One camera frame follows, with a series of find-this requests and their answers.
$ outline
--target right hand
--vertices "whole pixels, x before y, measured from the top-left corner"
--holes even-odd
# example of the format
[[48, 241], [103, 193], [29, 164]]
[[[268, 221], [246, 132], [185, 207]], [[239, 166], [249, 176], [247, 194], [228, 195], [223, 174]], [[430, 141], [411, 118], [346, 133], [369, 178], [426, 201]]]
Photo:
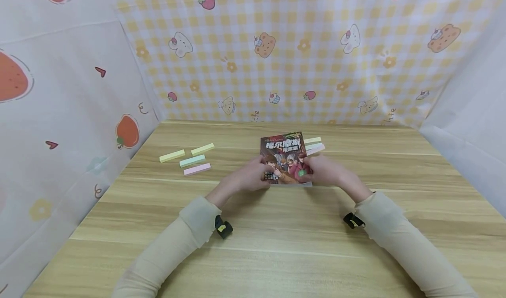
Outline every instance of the right hand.
[[301, 182], [319, 182], [324, 185], [336, 185], [348, 194], [353, 201], [360, 202], [372, 195], [372, 192], [349, 169], [323, 155], [306, 157], [304, 163], [309, 165], [313, 174], [300, 178]]

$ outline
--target sponge block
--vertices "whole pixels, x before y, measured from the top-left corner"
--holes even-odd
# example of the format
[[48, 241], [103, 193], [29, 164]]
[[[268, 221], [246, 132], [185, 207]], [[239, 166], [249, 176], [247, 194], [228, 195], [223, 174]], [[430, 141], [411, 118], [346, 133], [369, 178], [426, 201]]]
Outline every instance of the sponge block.
[[320, 137], [317, 137], [317, 138], [307, 138], [304, 140], [304, 144], [309, 144], [309, 143], [316, 143], [316, 142], [321, 142], [322, 141], [322, 138]]
[[178, 158], [178, 157], [181, 157], [184, 155], [185, 155], [184, 149], [181, 149], [181, 151], [177, 151], [177, 152], [174, 152], [171, 154], [160, 156], [160, 162], [163, 163], [166, 161], [170, 161], [170, 160], [173, 160], [174, 158]]
[[211, 164], [210, 163], [207, 163], [207, 164], [204, 164], [204, 165], [198, 165], [196, 167], [185, 169], [184, 170], [184, 175], [185, 176], [195, 175], [195, 174], [198, 174], [198, 173], [203, 172], [203, 171], [208, 171], [210, 169], [211, 169]]
[[179, 162], [179, 166], [180, 167], [186, 167], [186, 166], [190, 166], [190, 165], [193, 165], [193, 164], [197, 164], [198, 162], [201, 162], [201, 161], [204, 161], [206, 160], [206, 156], [205, 155], [199, 155], [199, 156], [195, 156], [195, 157], [192, 157], [192, 158], [188, 158], [186, 160], [182, 160], [181, 162]]
[[323, 151], [324, 149], [325, 149], [325, 145], [323, 145], [323, 143], [322, 143], [321, 145], [317, 146], [316, 148], [306, 151], [306, 155], [309, 156], [311, 154], [315, 154], [316, 152]]
[[193, 156], [199, 155], [199, 154], [202, 154], [202, 153], [205, 153], [205, 152], [209, 151], [210, 149], [214, 149], [214, 144], [213, 143], [208, 144], [208, 145], [204, 145], [203, 147], [200, 147], [200, 148], [192, 149], [191, 150], [191, 155], [193, 155]]

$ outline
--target checkered cloth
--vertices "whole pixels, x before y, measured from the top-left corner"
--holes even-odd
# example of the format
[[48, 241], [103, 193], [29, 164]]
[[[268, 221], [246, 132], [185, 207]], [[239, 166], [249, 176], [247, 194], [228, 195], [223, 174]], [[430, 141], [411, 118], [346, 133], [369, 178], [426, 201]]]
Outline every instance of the checkered cloth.
[[169, 119], [418, 127], [500, 2], [113, 5]]

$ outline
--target comic book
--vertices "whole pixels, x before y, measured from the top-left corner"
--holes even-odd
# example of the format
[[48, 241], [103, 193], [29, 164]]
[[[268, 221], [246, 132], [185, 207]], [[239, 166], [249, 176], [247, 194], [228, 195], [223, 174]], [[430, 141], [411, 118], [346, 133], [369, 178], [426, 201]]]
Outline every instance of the comic book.
[[265, 174], [272, 185], [313, 185], [300, 181], [303, 175], [313, 173], [309, 165], [304, 164], [306, 146], [302, 132], [260, 138], [260, 154], [274, 168], [273, 173]]

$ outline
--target table surface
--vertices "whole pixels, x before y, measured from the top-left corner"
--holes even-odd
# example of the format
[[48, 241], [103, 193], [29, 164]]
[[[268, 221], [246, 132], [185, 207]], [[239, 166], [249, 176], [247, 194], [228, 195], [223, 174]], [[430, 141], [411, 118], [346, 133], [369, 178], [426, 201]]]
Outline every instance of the table surface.
[[[193, 198], [259, 153], [260, 137], [302, 131], [406, 210], [480, 297], [506, 292], [506, 222], [417, 131], [337, 126], [167, 121], [159, 125], [25, 297], [110, 297], [125, 268]], [[212, 169], [183, 177], [159, 156], [208, 143]], [[159, 297], [423, 297], [400, 266], [342, 218], [338, 188], [271, 188], [223, 208], [233, 225], [169, 276]]]

